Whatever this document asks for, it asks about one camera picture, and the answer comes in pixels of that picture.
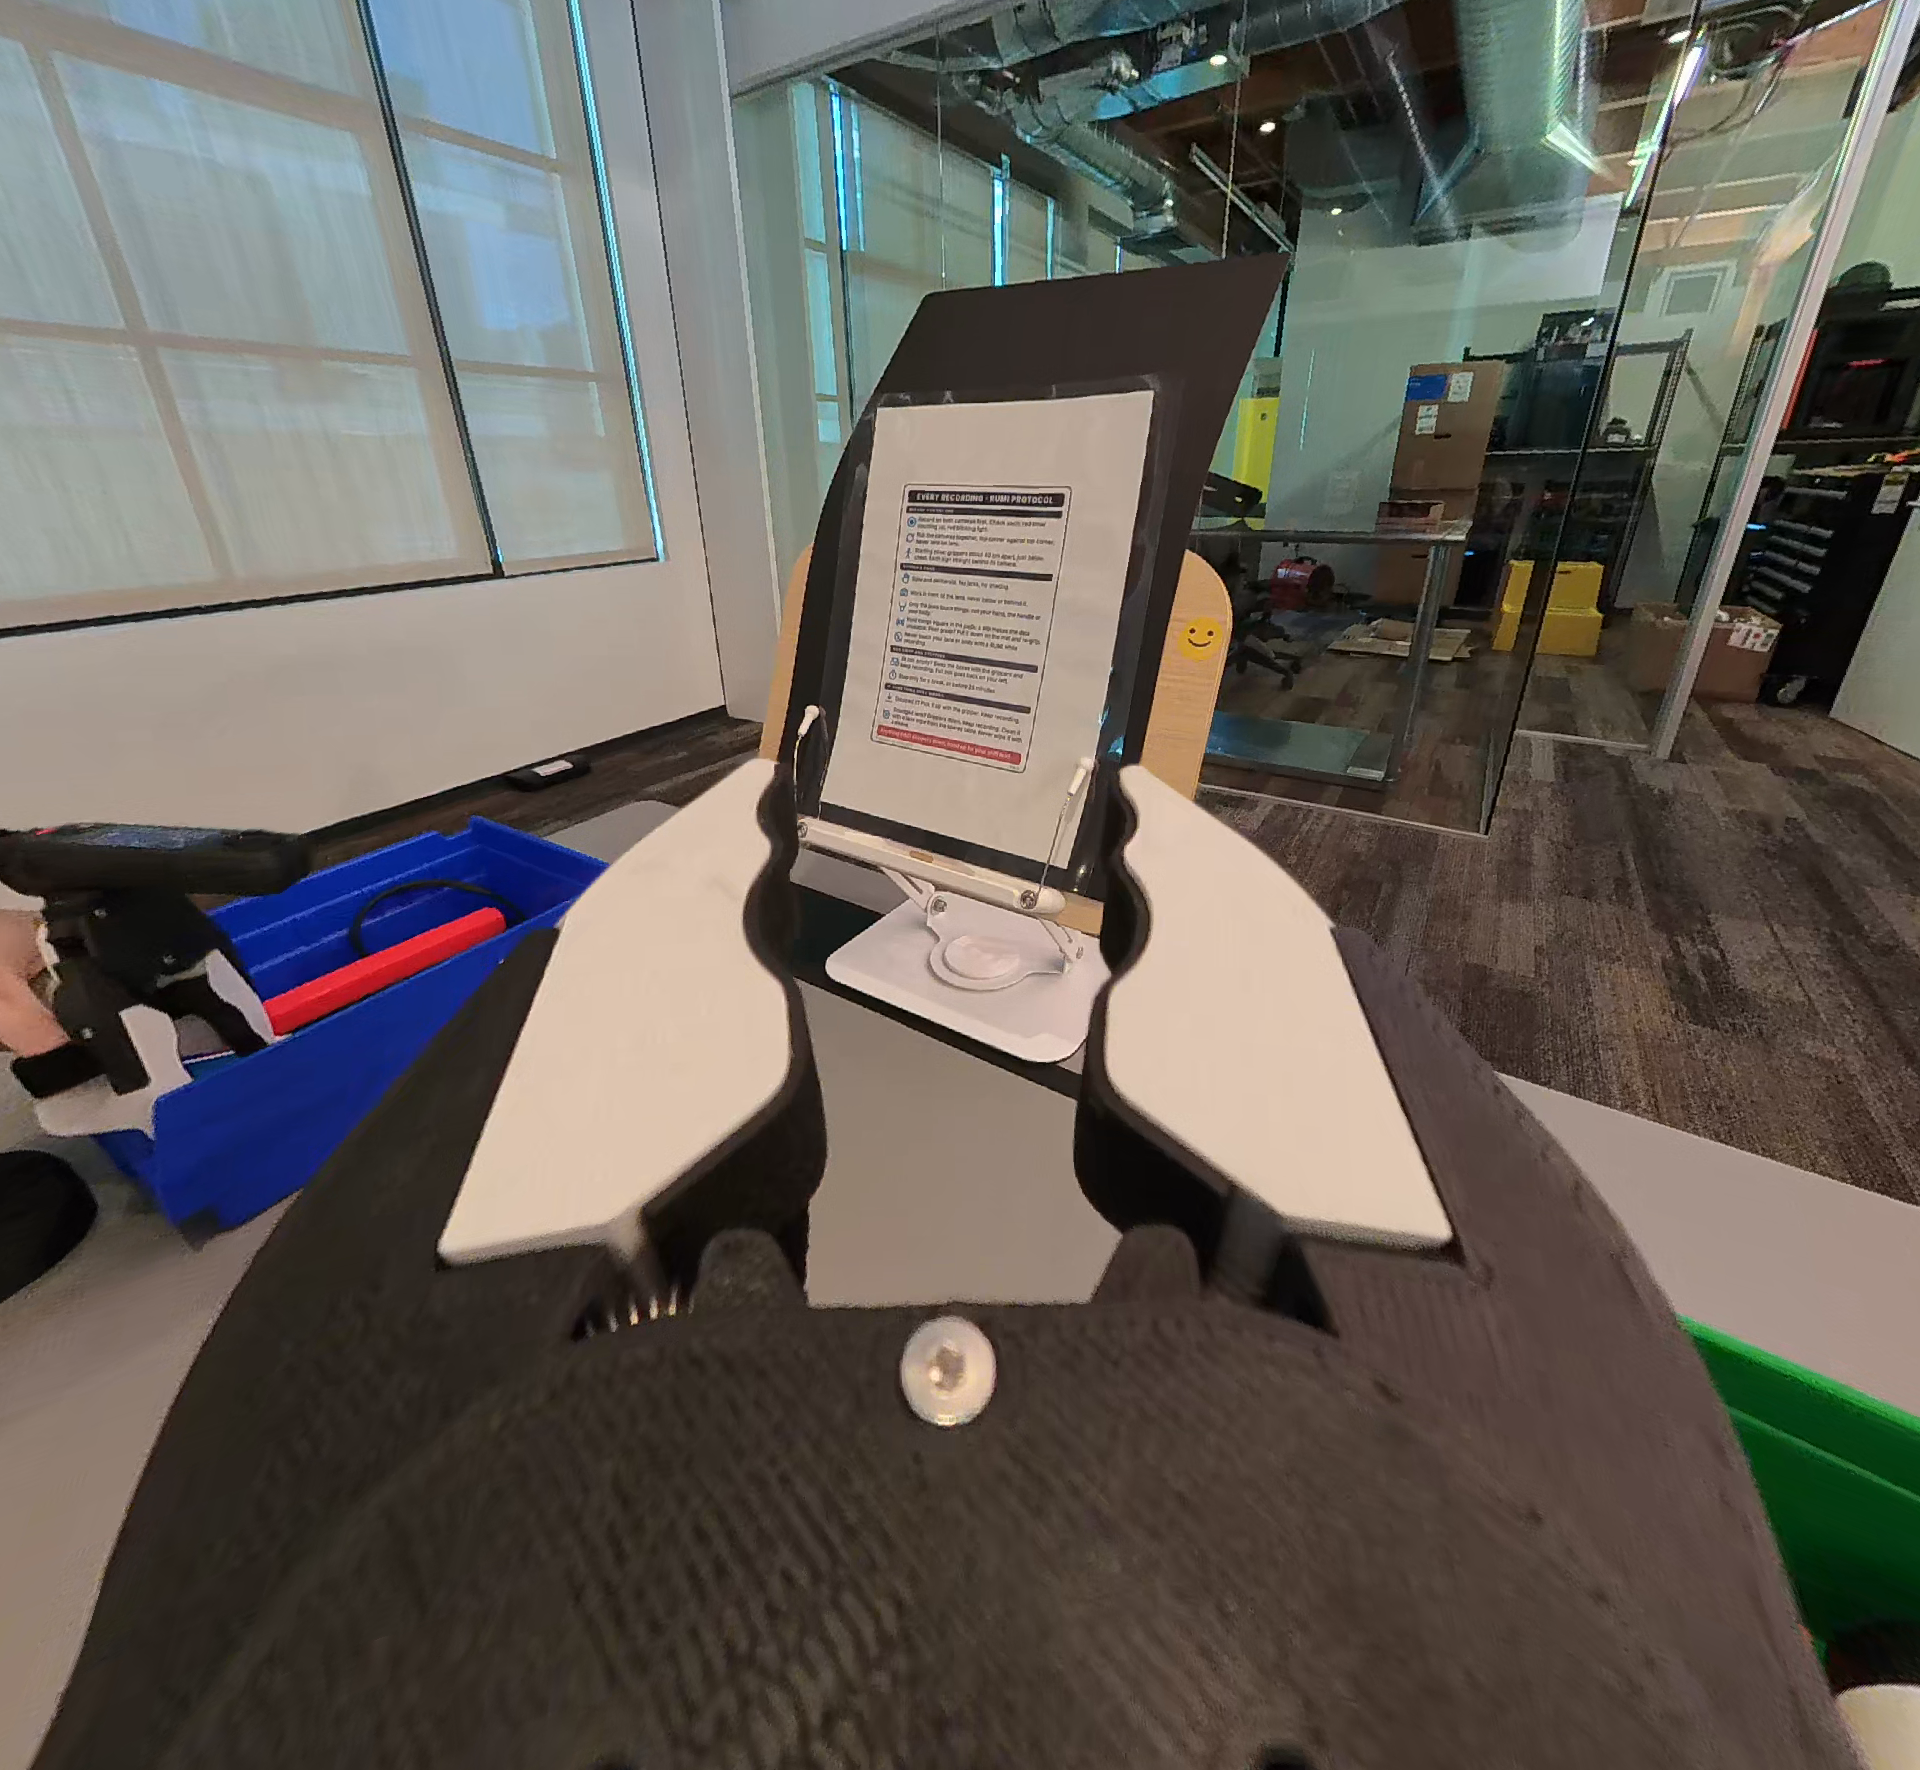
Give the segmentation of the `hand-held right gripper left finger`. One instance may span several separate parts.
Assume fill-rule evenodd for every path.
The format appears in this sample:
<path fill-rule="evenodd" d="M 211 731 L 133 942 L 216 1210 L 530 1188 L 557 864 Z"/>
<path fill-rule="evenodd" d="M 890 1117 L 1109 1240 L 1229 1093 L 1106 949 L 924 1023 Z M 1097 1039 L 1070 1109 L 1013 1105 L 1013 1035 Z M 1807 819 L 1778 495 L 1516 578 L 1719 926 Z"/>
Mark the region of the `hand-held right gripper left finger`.
<path fill-rule="evenodd" d="M 449 1267 L 596 1248 L 686 1286 L 714 1237 L 802 1240 L 827 1161 L 788 769 L 752 760 L 579 896 L 437 1238 Z"/>

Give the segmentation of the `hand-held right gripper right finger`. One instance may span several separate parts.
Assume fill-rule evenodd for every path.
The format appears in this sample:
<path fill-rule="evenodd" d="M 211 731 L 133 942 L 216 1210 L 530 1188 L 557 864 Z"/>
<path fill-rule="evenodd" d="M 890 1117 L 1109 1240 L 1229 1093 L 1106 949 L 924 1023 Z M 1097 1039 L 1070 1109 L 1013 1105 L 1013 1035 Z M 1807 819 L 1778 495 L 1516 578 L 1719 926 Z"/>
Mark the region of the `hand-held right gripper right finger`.
<path fill-rule="evenodd" d="M 1214 1290 L 1314 1313 L 1308 1242 L 1456 1248 L 1373 1017 L 1327 915 L 1271 857 L 1145 768 L 1103 835 L 1109 979 L 1072 1170 L 1115 1233 L 1183 1237 Z"/>

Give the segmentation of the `red plastic block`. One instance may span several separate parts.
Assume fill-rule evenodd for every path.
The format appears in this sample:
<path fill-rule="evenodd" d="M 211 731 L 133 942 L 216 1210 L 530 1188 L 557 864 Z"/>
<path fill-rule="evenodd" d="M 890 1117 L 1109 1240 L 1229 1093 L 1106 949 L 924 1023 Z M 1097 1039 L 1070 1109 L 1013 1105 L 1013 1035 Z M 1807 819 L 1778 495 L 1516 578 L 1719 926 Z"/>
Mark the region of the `red plastic block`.
<path fill-rule="evenodd" d="M 473 946 L 504 937 L 508 929 L 508 915 L 500 907 L 468 911 L 266 998 L 262 1001 L 266 1023 L 278 1039 L 286 1039 L 428 969 L 443 967 Z"/>

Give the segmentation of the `blue plastic bin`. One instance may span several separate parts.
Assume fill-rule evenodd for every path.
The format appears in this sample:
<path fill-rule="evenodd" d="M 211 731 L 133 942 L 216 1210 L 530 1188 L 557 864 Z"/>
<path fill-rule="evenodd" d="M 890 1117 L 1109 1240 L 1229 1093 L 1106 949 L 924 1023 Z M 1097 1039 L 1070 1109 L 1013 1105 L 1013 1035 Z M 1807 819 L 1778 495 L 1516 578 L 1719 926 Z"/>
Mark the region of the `blue plastic bin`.
<path fill-rule="evenodd" d="M 511 924 L 266 1052 L 194 1062 L 149 1134 L 96 1147 L 175 1227 L 250 1221 L 298 1194 L 516 946 L 555 929 L 601 872 L 584 852 L 475 819 L 230 902 L 214 921 L 264 998 L 468 911 L 500 907 Z"/>

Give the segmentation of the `green plastic bin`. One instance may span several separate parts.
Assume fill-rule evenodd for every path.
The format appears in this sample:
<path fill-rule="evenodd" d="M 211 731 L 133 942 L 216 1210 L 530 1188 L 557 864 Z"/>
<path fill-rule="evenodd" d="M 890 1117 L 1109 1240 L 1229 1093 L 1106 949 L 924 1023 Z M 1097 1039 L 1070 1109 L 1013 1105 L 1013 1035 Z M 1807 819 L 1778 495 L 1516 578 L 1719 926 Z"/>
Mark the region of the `green plastic bin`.
<path fill-rule="evenodd" d="M 1731 1416 L 1818 1654 L 1917 1617 L 1917 1422 L 1740 1339 L 1681 1319 Z"/>

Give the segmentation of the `grey desk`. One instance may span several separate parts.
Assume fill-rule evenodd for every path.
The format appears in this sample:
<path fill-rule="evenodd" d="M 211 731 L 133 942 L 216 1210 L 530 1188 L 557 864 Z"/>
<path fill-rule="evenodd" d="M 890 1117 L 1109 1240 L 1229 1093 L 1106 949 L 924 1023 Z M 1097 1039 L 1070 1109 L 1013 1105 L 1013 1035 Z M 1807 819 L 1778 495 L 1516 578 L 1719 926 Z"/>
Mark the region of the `grey desk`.
<path fill-rule="evenodd" d="M 1916 1395 L 1916 1210 L 1481 1062 L 1334 929 L 1456 1248 L 1314 1313 L 437 1258 L 555 939 L 257 1251 L 37 1767 L 1860 1767 L 1684 1317 Z"/>

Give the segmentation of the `white document stand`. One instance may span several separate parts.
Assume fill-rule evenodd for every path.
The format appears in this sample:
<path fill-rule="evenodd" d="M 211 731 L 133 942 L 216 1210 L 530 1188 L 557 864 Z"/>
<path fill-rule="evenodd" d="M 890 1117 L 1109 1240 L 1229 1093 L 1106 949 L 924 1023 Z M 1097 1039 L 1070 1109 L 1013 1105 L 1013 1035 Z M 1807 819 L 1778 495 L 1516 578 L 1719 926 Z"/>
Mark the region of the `white document stand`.
<path fill-rule="evenodd" d="M 1091 937 L 1067 924 L 1064 875 L 1106 742 L 1106 723 L 1067 732 L 1074 763 L 1050 845 L 1017 869 L 975 861 L 984 836 L 881 832 L 822 808 L 800 816 L 802 849 L 877 872 L 898 893 L 877 932 L 830 963 L 832 976 L 1018 1062 L 1076 1055 L 1109 973 L 1094 967 Z"/>

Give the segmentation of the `wooden chair back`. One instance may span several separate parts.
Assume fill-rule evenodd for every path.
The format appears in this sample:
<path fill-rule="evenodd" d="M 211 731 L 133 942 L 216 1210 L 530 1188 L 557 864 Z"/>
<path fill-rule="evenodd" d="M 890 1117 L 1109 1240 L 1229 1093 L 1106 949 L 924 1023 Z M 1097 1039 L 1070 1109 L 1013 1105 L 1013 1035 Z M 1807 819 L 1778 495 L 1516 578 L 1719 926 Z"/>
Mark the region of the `wooden chair back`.
<path fill-rule="evenodd" d="M 783 594 L 773 692 L 757 741 L 757 757 L 768 761 L 780 757 L 780 739 L 796 668 L 808 560 L 811 550 L 802 550 Z M 1192 664 L 1177 652 L 1179 628 L 1194 615 L 1219 616 L 1229 626 L 1230 610 L 1217 571 L 1189 551 L 1179 564 L 1159 676 L 1139 750 L 1139 763 L 1183 798 L 1194 798 L 1198 792 L 1212 713 L 1227 669 L 1227 642 L 1208 664 Z"/>

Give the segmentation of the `dark cloth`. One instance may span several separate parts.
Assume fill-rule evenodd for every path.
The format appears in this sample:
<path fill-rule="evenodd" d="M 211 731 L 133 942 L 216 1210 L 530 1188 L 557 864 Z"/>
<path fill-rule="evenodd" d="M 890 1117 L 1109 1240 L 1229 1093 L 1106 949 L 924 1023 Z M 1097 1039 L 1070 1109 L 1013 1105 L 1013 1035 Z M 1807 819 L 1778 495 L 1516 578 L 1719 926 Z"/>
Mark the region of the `dark cloth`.
<path fill-rule="evenodd" d="M 0 1299 L 56 1269 L 96 1221 L 97 1200 L 71 1163 L 40 1150 L 1 1152 Z"/>

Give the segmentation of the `yellow plastic containers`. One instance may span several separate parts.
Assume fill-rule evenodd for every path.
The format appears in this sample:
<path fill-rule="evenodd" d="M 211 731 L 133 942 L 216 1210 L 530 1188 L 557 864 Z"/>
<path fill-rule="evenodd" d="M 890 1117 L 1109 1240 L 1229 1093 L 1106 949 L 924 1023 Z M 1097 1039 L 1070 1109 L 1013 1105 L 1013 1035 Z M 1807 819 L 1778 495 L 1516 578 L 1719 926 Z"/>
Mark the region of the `yellow plastic containers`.
<path fill-rule="evenodd" d="M 1499 578 L 1498 622 L 1492 650 L 1512 652 L 1528 597 L 1533 564 L 1512 560 Z M 1566 562 L 1553 570 L 1547 609 L 1536 636 L 1536 652 L 1549 657 L 1594 660 L 1599 650 L 1599 583 L 1603 564 Z"/>

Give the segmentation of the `black instruction board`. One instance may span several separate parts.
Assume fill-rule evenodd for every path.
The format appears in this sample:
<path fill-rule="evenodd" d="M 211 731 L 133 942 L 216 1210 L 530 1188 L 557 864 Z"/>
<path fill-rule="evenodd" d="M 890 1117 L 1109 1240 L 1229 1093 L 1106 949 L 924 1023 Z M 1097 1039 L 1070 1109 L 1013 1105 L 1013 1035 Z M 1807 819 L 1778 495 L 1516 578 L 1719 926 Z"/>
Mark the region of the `black instruction board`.
<path fill-rule="evenodd" d="M 836 467 L 780 761 L 857 832 L 1101 900 L 1278 254 L 926 297 Z"/>

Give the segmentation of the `large paned window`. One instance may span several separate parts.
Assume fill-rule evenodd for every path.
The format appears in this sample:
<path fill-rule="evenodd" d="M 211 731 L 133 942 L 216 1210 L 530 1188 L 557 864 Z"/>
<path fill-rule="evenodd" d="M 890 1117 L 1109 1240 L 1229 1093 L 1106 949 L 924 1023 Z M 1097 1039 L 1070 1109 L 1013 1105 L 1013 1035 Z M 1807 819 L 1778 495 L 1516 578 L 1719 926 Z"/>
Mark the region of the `large paned window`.
<path fill-rule="evenodd" d="M 659 562 L 623 0 L 1 0 L 3 631 Z"/>

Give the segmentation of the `metal shelf rack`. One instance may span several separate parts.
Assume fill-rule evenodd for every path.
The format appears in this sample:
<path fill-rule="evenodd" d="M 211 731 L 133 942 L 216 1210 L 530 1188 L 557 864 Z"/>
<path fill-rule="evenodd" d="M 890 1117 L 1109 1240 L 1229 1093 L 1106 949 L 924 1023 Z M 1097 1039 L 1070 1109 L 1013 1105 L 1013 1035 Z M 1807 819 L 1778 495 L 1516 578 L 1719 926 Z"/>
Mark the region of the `metal shelf rack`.
<path fill-rule="evenodd" d="M 1610 313 L 1549 313 L 1501 352 L 1499 399 L 1479 479 L 1459 599 L 1498 605 L 1511 560 L 1596 564 L 1601 616 L 1619 591 L 1693 335 L 1620 344 Z"/>

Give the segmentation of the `black tool cabinet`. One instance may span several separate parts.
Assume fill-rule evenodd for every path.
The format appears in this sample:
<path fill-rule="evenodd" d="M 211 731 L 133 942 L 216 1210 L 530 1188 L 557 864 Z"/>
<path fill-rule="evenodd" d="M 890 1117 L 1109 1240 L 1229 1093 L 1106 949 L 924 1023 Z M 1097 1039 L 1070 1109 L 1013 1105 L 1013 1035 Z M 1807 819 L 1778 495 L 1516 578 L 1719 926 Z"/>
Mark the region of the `black tool cabinet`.
<path fill-rule="evenodd" d="M 1836 702 L 1914 515 L 1914 449 L 1790 478 L 1762 553 L 1782 602 L 1769 702 Z"/>

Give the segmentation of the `silver ventilation duct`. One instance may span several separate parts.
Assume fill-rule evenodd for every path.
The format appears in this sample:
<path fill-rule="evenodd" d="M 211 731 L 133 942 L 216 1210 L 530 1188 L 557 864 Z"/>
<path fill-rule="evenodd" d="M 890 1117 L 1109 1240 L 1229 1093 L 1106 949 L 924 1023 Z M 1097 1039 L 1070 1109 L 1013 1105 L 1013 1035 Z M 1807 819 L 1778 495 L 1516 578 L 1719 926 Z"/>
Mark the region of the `silver ventilation duct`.
<path fill-rule="evenodd" d="M 1599 155 L 1587 0 L 1451 0 L 1466 136 L 1438 208 L 1459 234 L 1570 242 Z"/>

